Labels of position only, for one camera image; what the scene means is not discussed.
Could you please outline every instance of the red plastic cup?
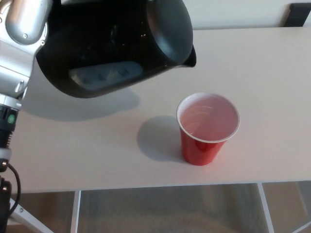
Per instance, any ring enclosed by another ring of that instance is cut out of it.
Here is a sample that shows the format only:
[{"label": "red plastic cup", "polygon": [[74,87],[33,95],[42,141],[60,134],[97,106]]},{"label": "red plastic cup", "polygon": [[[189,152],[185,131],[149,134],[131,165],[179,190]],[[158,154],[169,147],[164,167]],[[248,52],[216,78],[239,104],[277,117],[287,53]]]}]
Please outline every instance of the red plastic cup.
[{"label": "red plastic cup", "polygon": [[202,166],[212,162],[224,143],[237,132],[240,116],[225,97],[196,93],[180,102],[177,121],[185,160]]}]

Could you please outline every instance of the tripod leg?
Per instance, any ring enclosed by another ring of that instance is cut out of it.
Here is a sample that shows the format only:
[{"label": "tripod leg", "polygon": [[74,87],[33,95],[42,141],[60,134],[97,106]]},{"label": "tripod leg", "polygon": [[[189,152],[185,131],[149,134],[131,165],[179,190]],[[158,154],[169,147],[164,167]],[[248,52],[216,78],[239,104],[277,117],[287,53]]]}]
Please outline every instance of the tripod leg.
[{"label": "tripod leg", "polygon": [[[11,206],[15,203],[13,199],[10,199]],[[11,218],[20,224],[26,226],[35,233],[53,233],[49,228],[43,225],[38,219],[32,216],[28,211],[17,206],[16,210],[12,213]]]}]

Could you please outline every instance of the metal frame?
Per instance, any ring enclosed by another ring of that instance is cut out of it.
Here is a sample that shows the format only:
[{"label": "metal frame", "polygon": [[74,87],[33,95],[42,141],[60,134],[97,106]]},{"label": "metal frame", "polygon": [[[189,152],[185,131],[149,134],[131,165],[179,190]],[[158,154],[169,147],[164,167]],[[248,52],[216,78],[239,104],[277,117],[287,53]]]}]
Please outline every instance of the metal frame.
[{"label": "metal frame", "polygon": [[[268,207],[268,203],[267,203],[267,199],[266,199],[266,195],[264,193],[262,183],[257,183],[257,187],[258,187],[258,191],[259,191],[259,195],[260,195],[260,199],[261,199],[261,204],[262,204],[264,215],[265,215],[266,222],[267,222],[268,232],[274,233],[273,224],[272,224],[272,220],[271,220],[271,216],[270,216],[270,212],[269,212],[269,207]],[[311,218],[309,217],[305,221],[300,223],[298,226],[293,228],[293,230],[288,231],[288,232],[289,233],[299,233],[303,229],[307,228],[310,225],[311,225]]]},{"label": "metal frame", "polygon": [[271,216],[270,216],[270,212],[269,212],[269,207],[268,207],[266,195],[265,195],[264,190],[263,190],[262,183],[257,183],[257,187],[258,187],[258,191],[259,191],[259,195],[260,195],[260,199],[261,199],[261,204],[262,204],[263,211],[264,211],[264,216],[265,216],[266,222],[267,222],[268,231],[269,231],[269,233],[274,233],[273,224],[272,224],[272,220],[271,220]]},{"label": "metal frame", "polygon": [[[72,209],[71,230],[70,233],[78,233],[79,212],[80,212],[81,191],[75,191]],[[13,206],[15,201],[10,199],[10,204]],[[47,226],[40,222],[37,218],[31,215],[20,205],[12,213],[8,225],[22,224],[32,230],[34,233],[53,233]]]},{"label": "metal frame", "polygon": [[[268,232],[274,233],[273,224],[269,212],[269,207],[264,193],[262,183],[257,183],[260,200],[262,203],[262,208],[267,222]],[[79,213],[80,213],[80,202],[81,202],[81,190],[74,192],[73,208],[72,208],[72,218],[71,218],[71,229],[70,233],[78,233],[79,225]],[[11,206],[15,203],[13,199],[10,200]],[[32,216],[28,211],[22,208],[20,205],[17,206],[16,210],[12,213],[9,219],[8,225],[18,225],[22,224],[32,230],[35,233],[53,233],[48,227],[46,227],[42,222]],[[303,229],[311,225],[311,218],[308,218],[294,230],[289,231],[290,233],[299,233]]]}]

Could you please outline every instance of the white table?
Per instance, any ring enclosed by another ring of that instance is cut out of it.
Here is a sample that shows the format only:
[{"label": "white table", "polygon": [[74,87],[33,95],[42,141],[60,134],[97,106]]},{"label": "white table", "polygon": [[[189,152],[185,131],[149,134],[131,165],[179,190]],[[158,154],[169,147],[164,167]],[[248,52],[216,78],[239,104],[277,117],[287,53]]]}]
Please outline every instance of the white table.
[{"label": "white table", "polygon": [[[194,45],[195,68],[89,100],[35,66],[12,141],[23,192],[311,180],[311,29],[195,31]],[[204,91],[235,103],[241,126],[200,167],[180,155],[175,111]]]}]

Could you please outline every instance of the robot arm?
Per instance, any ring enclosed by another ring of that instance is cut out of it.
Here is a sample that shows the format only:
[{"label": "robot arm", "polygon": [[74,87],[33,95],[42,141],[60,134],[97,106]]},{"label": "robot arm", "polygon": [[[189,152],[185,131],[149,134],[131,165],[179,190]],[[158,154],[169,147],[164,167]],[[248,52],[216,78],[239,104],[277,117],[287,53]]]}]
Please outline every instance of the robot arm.
[{"label": "robot arm", "polygon": [[[52,0],[0,0],[0,173],[12,169],[10,138],[35,56],[47,38],[52,4]],[[10,197],[11,184],[0,176],[0,233],[6,230]]]}]

